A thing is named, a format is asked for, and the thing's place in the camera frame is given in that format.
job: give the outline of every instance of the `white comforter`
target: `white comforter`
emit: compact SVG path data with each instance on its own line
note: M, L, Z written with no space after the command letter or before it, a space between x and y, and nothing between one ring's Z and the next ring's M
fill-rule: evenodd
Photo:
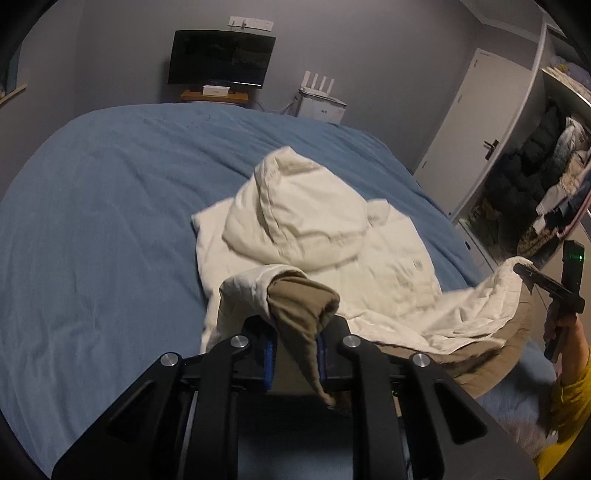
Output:
M224 280L261 265L291 265L336 290L338 314L352 333L446 354L487 339L513 317L521 279L512 268L529 263L510 259L478 287L442 294L408 217L386 200L366 202L289 147L270 153L235 198L193 215L193 224L209 299L202 351L221 339ZM257 288L256 281L244 288Z

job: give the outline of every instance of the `metal screw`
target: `metal screw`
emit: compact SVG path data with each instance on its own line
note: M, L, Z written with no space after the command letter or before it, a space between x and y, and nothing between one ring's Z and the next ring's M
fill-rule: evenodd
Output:
M343 338L343 343L350 348L357 348L361 345L361 339L357 335L347 335Z
M176 353L165 353L160 357L160 363L165 367L174 367L178 362L178 355Z
M413 355L413 363L420 367L426 367L431 363L431 359L424 353L417 353Z
M236 335L232 337L232 340L230 340L230 345L235 348L244 348L246 345L248 345L248 338L246 338L244 335Z

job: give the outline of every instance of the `yellow sleeve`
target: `yellow sleeve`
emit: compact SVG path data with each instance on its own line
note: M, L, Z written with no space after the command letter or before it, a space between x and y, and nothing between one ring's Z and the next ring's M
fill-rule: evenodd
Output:
M591 350L587 366L572 385L556 381L552 387L550 414L558 442L535 459L540 478L544 478L568 451L591 416Z

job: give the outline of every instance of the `tv screen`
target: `tv screen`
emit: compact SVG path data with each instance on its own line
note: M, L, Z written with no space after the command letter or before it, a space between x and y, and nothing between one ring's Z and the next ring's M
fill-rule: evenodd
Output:
M168 83L262 88L275 37L215 30L177 30Z

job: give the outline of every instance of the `door handle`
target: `door handle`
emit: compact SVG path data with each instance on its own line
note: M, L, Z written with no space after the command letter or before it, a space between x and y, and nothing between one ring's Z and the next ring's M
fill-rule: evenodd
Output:
M499 141L495 139L493 143L484 142L484 147L488 149L488 153L485 155L485 159L490 160L492 157L493 152L495 151L496 146L499 144Z

